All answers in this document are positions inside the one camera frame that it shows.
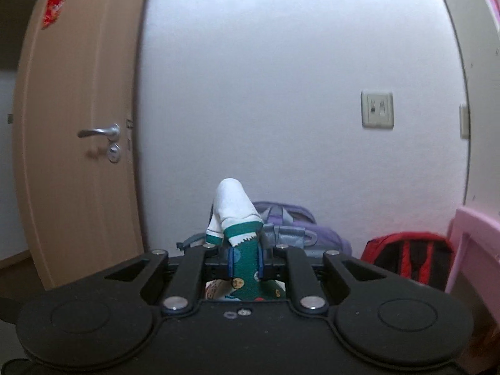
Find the green white patterned sock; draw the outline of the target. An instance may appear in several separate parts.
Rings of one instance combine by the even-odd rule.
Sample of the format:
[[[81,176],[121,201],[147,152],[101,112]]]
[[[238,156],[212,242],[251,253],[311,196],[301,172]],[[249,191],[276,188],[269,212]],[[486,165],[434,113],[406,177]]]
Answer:
[[[258,277],[258,234],[263,219],[237,179],[223,179],[216,189],[206,242],[228,246],[233,252],[233,271],[227,280],[206,286],[208,300],[277,301],[285,290],[274,280]]]

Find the purple grey backpack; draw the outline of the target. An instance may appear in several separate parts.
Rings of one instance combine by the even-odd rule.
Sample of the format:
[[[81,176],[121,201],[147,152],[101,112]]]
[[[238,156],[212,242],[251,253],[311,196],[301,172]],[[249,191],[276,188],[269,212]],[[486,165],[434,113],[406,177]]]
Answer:
[[[263,230],[271,244],[287,244],[304,249],[311,258],[319,258],[328,250],[351,256],[352,246],[333,229],[318,225],[305,207],[277,202],[254,202],[263,219]]]

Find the red black backpack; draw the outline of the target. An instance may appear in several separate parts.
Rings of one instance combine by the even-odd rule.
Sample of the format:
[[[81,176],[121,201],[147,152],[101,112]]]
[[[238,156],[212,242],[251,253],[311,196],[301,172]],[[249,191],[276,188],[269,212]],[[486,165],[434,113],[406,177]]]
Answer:
[[[444,291],[455,258],[446,237],[430,232],[400,232],[370,240],[361,260]]]

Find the beige wooden door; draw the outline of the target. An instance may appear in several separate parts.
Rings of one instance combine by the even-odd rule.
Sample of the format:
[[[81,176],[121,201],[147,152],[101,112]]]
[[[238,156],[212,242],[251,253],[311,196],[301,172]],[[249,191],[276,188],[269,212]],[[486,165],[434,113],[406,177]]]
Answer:
[[[143,252],[134,104],[146,0],[37,0],[13,99],[20,217],[46,289]]]

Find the red door sticker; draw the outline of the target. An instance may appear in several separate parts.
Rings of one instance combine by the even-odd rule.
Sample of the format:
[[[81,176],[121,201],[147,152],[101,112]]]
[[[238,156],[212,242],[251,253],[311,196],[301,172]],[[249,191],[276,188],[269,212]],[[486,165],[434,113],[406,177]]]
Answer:
[[[53,25],[62,12],[65,0],[47,0],[45,11],[42,17],[42,28],[45,30]]]

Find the white shelf unit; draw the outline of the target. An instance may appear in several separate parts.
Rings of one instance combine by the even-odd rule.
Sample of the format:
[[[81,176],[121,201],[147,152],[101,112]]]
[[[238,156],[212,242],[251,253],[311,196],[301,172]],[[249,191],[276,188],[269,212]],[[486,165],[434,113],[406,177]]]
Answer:
[[[460,49],[469,107],[465,205],[499,218],[499,22],[490,0],[444,0]]]

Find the beige wall socket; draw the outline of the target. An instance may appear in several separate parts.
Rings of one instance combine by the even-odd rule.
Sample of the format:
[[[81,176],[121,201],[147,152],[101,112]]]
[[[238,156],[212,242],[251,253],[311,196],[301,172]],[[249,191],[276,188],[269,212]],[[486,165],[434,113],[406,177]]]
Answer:
[[[392,130],[394,128],[391,92],[362,91],[360,98],[362,126],[365,129]]]

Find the beige wall switch plate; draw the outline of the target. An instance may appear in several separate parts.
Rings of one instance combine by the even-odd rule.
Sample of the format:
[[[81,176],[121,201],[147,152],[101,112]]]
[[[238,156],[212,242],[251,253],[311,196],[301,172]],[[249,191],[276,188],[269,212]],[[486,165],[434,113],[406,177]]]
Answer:
[[[469,106],[461,105],[459,107],[459,122],[460,122],[460,136],[462,139],[469,140],[470,137],[470,115]]]

